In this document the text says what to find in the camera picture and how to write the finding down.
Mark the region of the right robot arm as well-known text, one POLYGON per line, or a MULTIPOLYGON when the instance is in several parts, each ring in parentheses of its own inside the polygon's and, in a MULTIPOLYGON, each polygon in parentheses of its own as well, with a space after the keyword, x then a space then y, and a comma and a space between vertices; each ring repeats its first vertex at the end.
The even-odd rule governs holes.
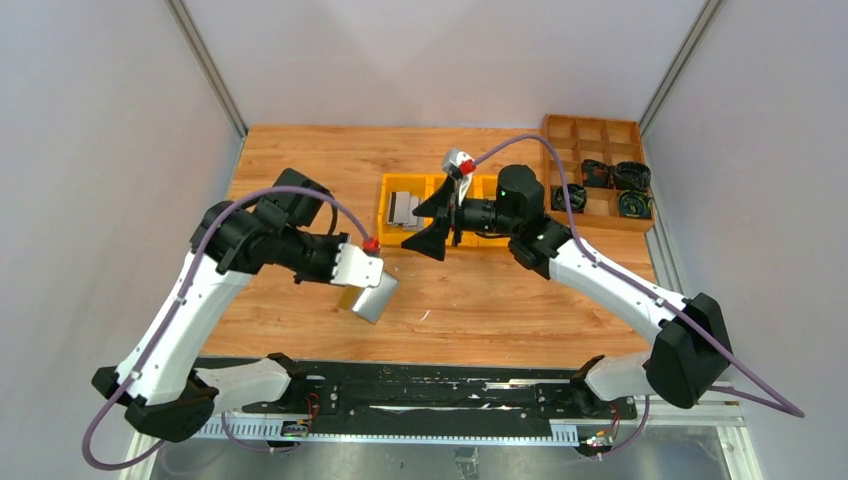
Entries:
POLYGON ((571 379, 582 403, 656 394, 692 408, 729 367, 731 344, 719 303, 705 293, 686 297, 666 290, 602 255, 546 213, 543 184, 526 165, 504 167, 493 198, 461 198, 447 177, 414 211, 430 219, 402 248, 441 261, 463 233, 509 239, 522 267, 573 288, 625 320, 650 350, 623 357, 596 356, 571 379))

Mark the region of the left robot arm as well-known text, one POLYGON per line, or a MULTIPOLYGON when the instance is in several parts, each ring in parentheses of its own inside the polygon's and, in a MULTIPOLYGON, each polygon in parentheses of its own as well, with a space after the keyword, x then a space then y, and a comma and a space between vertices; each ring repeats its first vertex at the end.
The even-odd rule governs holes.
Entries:
POLYGON ((295 405, 303 397, 306 374, 282 353, 216 369, 196 361, 230 303, 263 267, 286 268, 298 283, 330 283, 349 236, 333 228, 308 232, 323 206, 333 223, 345 211, 323 185, 287 168, 272 187, 206 211, 172 291, 139 344, 92 378, 98 392, 124 407, 137 432, 181 442, 220 413, 259 402, 295 405))

